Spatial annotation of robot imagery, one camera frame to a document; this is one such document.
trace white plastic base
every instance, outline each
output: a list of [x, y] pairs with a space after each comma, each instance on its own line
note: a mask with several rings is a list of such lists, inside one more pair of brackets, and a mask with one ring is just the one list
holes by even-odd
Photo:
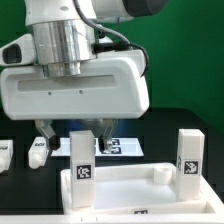
[[[154, 180], [155, 167], [158, 166], [164, 167], [164, 170], [172, 169], [169, 184], [158, 184]], [[176, 168], [172, 164], [96, 168], [94, 207], [74, 211], [71, 209], [70, 170], [64, 170], [61, 172], [64, 213], [66, 215], [223, 214], [222, 202], [203, 178], [199, 200], [176, 202], [175, 171]]]

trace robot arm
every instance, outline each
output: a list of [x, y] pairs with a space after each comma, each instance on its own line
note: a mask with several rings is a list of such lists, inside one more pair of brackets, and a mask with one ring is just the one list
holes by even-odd
[[117, 23], [159, 13], [169, 0], [92, 0], [98, 22]]
[[[117, 18], [125, 21], [156, 14], [166, 2], [25, 0], [30, 34], [0, 49], [0, 65], [16, 66], [1, 74], [5, 113], [13, 120], [35, 120], [49, 148], [60, 146], [50, 120], [140, 117], [149, 107], [146, 80], [141, 77], [146, 55], [141, 49], [131, 49], [128, 40], [116, 32], [112, 33], [124, 45], [109, 43], [109, 53], [94, 52], [94, 27], [100, 26], [92, 21], [116, 22]], [[113, 133], [111, 122], [105, 123], [110, 124], [108, 133]]]

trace small white object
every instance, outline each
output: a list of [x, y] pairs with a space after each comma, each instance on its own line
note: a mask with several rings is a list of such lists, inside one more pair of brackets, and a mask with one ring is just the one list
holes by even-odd
[[[21, 49], [22, 61], [16, 64], [6, 64], [3, 59], [3, 52], [6, 48], [12, 45], [19, 45]], [[18, 66], [18, 65], [29, 65], [33, 64], [36, 60], [36, 50], [34, 46], [33, 36], [31, 34], [25, 34], [19, 39], [7, 44], [6, 46], [0, 48], [0, 65], [1, 66]]]
[[32, 169], [37, 169], [44, 166], [47, 159], [48, 150], [46, 140], [43, 137], [35, 138], [29, 151], [29, 166]]
[[0, 141], [0, 173], [9, 169], [13, 155], [13, 141]]
[[178, 138], [177, 201], [198, 200], [205, 136], [200, 130], [180, 129]]
[[170, 184], [173, 170], [170, 166], [158, 165], [154, 168], [154, 182], [157, 184]]
[[72, 209], [90, 208], [95, 199], [94, 136], [91, 131], [70, 132]]

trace black surface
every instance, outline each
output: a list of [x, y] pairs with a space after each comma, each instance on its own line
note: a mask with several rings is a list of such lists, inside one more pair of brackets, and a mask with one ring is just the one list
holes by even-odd
[[[32, 121], [10, 121], [0, 113], [0, 139], [14, 140], [14, 154], [8, 172], [0, 175], [0, 215], [62, 214], [60, 171], [69, 168], [69, 158], [49, 158], [46, 166], [32, 170], [28, 151], [39, 136]], [[82, 130], [80, 121], [56, 121], [56, 133], [68, 137], [71, 130]], [[97, 166], [154, 162], [176, 163], [179, 128], [199, 128], [206, 135], [203, 175], [224, 200], [224, 138], [192, 112], [154, 109], [138, 120], [121, 120], [114, 137], [138, 137], [144, 158], [97, 159]], [[101, 128], [95, 128], [96, 135]]]

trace green wall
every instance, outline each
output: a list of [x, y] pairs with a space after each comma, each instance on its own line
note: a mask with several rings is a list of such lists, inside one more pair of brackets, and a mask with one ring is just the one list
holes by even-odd
[[[189, 109], [224, 134], [223, 12], [223, 0], [170, 0], [119, 31], [148, 50], [152, 108]], [[25, 32], [24, 17], [23, 0], [0, 1], [0, 46]]]

